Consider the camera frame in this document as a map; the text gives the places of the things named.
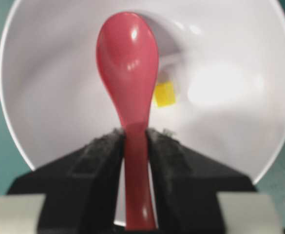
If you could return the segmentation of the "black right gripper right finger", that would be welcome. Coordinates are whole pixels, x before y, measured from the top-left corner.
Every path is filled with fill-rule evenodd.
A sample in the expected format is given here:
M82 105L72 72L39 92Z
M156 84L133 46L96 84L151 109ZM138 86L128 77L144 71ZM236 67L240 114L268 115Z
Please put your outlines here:
M254 192L250 178L155 129L146 131L159 229L223 234L217 192Z

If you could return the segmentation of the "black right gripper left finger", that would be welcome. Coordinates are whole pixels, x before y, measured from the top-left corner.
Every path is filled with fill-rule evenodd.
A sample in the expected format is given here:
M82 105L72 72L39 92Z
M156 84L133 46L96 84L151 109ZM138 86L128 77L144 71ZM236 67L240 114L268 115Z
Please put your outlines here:
M114 227L125 134L115 129L16 178L9 195L45 194L40 234L105 234Z

